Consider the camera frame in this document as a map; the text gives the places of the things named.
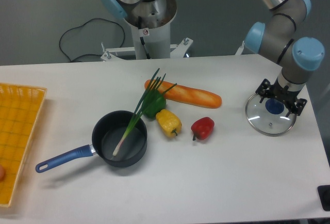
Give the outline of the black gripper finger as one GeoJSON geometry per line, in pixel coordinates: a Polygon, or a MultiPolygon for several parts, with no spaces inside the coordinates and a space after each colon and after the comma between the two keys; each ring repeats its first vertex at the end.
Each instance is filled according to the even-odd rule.
{"type": "Polygon", "coordinates": [[[288,109],[286,117],[289,117],[291,114],[300,116],[306,104],[306,99],[295,98],[285,101],[285,107],[288,109]]]}
{"type": "Polygon", "coordinates": [[[266,99],[273,98],[271,83],[265,78],[258,86],[255,93],[260,96],[259,103],[262,103],[265,98],[266,99]]]}

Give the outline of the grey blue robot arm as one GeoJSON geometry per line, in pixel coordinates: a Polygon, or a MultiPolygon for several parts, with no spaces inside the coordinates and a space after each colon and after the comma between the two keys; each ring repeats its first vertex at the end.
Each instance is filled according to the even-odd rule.
{"type": "MultiPolygon", "coordinates": [[[[170,49],[170,24],[175,18],[175,0],[101,0],[116,18],[131,27],[137,59],[182,57],[185,49],[170,49]]],[[[256,93],[270,113],[284,106],[289,114],[300,115],[306,100],[298,94],[313,71],[321,64],[325,49],[315,39],[293,40],[296,28],[309,15],[310,0],[263,0],[272,13],[271,20],[255,23],[244,39],[244,46],[255,54],[280,65],[275,83],[264,80],[256,93]]]]}

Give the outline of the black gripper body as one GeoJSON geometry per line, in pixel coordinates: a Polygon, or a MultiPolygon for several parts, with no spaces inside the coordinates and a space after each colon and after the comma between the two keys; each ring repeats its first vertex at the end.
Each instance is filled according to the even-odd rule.
{"type": "Polygon", "coordinates": [[[295,106],[297,96],[300,93],[300,90],[289,91],[288,86],[283,88],[278,82],[275,82],[271,86],[270,91],[272,93],[272,98],[282,102],[286,107],[295,106]]]}

